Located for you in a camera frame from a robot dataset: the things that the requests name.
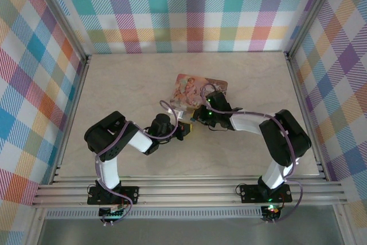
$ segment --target metal grate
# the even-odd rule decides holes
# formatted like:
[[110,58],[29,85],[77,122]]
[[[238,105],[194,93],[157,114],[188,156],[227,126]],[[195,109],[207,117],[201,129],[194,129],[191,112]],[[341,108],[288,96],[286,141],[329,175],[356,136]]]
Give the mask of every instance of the metal grate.
[[[220,219],[261,217],[261,207],[216,208],[136,208],[127,216],[130,219]],[[49,209],[46,219],[96,219],[98,209],[55,208]]]

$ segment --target beige marble floor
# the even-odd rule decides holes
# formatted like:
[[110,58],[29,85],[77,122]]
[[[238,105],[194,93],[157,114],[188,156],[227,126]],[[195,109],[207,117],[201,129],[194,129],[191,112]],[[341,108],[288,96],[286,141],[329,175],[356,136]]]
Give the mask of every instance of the beige marble floor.
[[[261,112],[290,110],[302,116],[282,53],[180,53],[93,55],[60,176],[93,176],[94,154],[85,131],[118,110],[141,127],[163,112],[179,73],[228,82],[232,107]],[[127,146],[119,155],[122,175],[261,175],[271,162],[263,138],[243,131],[211,132],[196,123],[183,142],[162,145],[150,156]],[[297,174],[318,174],[311,150]]]

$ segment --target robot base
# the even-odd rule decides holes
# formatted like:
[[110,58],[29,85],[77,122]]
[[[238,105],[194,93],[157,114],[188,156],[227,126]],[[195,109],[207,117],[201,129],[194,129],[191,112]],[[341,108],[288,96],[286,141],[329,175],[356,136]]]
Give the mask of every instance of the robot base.
[[[139,187],[138,186],[121,186],[121,183],[112,189],[114,192],[125,195],[132,200],[135,205],[138,202]],[[88,205],[119,205],[128,204],[126,199],[115,196],[108,192],[96,181],[96,186],[92,186],[88,191]]]
[[242,203],[290,203],[292,194],[289,185],[283,184],[266,200],[259,191],[259,185],[240,185]]

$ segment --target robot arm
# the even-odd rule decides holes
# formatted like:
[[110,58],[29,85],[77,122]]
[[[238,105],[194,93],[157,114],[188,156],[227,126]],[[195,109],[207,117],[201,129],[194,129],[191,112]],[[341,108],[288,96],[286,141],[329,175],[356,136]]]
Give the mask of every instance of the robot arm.
[[[240,108],[232,109],[220,91],[212,92],[206,99],[212,110],[208,109],[206,105],[202,105],[194,112],[194,120],[212,127],[219,123],[222,127],[233,131],[249,131],[263,136],[273,161],[267,172],[259,178],[257,189],[261,200],[266,201],[272,198],[274,194],[276,195],[276,191],[283,186],[284,176],[288,175],[293,166],[290,148],[283,132],[269,118],[261,117],[255,113],[249,114],[251,112],[239,112]],[[281,110],[273,117],[285,129],[297,161],[311,147],[309,137],[289,111]],[[121,186],[117,170],[117,155],[126,145],[131,145],[145,155],[149,155],[156,151],[160,145],[161,140],[158,137],[168,137],[163,140],[165,142],[169,142],[172,137],[183,140],[183,137],[190,132],[190,125],[179,122],[174,134],[168,135],[173,131],[174,126],[170,124],[170,118],[166,114],[158,114],[151,126],[148,127],[147,132],[150,135],[155,135],[158,139],[147,137],[147,134],[133,123],[128,124],[123,134],[120,135],[126,123],[125,117],[115,111],[90,127],[84,136],[88,148],[96,154],[114,144],[112,148],[100,156],[101,162],[98,161],[97,170],[100,172],[99,180],[108,189],[119,193],[121,193]],[[110,195],[106,204],[111,204],[115,199],[116,197]]]
[[[90,127],[84,135],[90,151],[97,154],[105,149],[116,140],[126,123],[125,117],[120,112],[115,111]],[[152,143],[153,141],[145,136],[136,125],[129,124],[116,145],[100,156],[101,161],[97,165],[102,183],[108,189],[114,189],[120,184],[117,156],[126,145],[131,145],[140,152],[146,152]]]
[[[290,148],[284,134],[268,117],[261,117],[254,112],[240,111],[240,108],[232,109],[220,91],[210,93],[206,100],[210,105],[209,108],[207,105],[202,105],[194,112],[194,120],[203,125],[215,127],[219,123],[221,127],[229,130],[249,131],[263,136],[273,161],[267,172],[259,178],[258,188],[263,199],[268,200],[282,186],[284,176],[289,174],[293,166]],[[281,110],[272,116],[285,129],[297,162],[311,147],[311,140],[288,110]]]

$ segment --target colorful plaid wall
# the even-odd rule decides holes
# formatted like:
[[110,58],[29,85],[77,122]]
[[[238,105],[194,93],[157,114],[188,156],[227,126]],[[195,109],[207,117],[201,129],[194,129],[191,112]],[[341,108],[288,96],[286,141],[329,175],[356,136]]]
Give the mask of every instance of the colorful plaid wall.
[[282,50],[301,0],[61,0],[91,53]]
[[367,241],[367,0],[327,0],[296,54],[323,156]]
[[0,0],[0,7],[0,244],[20,244],[81,63],[44,0]]
[[308,14],[310,13],[312,7],[314,6],[315,1],[316,0],[308,0],[307,1],[307,4],[305,5],[304,10],[302,11],[302,14],[301,14],[301,16],[298,19],[297,25],[296,25],[296,27],[293,30],[293,33],[291,35],[291,38],[290,38],[289,42],[287,43],[287,46],[286,46],[286,48],[284,50],[285,52],[289,52],[290,51],[292,45],[295,42],[295,39],[297,38],[297,35],[298,35],[298,33],[299,33],[302,25],[304,24],[304,22],[305,22],[305,20],[306,20],[306,18],[308,16]]

